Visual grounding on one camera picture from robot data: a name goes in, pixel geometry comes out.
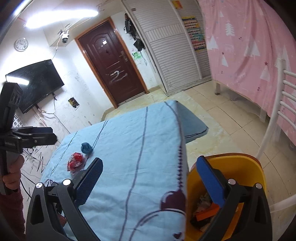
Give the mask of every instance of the hand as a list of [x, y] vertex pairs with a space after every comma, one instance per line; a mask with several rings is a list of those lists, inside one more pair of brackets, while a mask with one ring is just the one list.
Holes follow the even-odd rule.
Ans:
[[8, 171], [10, 173], [3, 176], [2, 178], [6, 187], [8, 187], [11, 190], [16, 190], [20, 187], [20, 169], [22, 168], [24, 161], [24, 157], [22, 155], [19, 155], [17, 160], [8, 168]]

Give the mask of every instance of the light blue bedsheet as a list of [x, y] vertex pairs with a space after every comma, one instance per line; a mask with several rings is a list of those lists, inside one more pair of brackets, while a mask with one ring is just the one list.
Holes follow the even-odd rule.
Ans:
[[[67, 162], [94, 145], [104, 169], [86, 203], [79, 207], [101, 241], [184, 239], [187, 142], [207, 126], [177, 101], [150, 105], [86, 127], [64, 138], [41, 181], [73, 178]], [[68, 224], [69, 238], [75, 237]]]

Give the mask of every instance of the red plastic bag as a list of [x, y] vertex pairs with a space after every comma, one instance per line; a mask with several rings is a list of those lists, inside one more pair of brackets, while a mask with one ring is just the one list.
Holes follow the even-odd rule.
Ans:
[[68, 171], [75, 171], [77, 167], [79, 167], [81, 164], [83, 164], [84, 158], [81, 153], [75, 152], [71, 155], [68, 164], [67, 164], [67, 170]]

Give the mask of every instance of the tv screen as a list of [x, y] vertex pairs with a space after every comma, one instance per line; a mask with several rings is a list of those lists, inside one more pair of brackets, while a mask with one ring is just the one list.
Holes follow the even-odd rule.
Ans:
[[6, 81], [18, 83], [24, 91], [19, 105], [24, 114], [46, 96], [64, 85], [51, 60], [41, 61], [17, 69], [6, 75]]

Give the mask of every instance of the brown door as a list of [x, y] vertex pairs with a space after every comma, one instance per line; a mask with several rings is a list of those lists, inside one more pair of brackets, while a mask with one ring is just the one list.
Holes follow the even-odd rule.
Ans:
[[117, 104], [144, 92], [132, 63], [108, 21], [78, 40]]

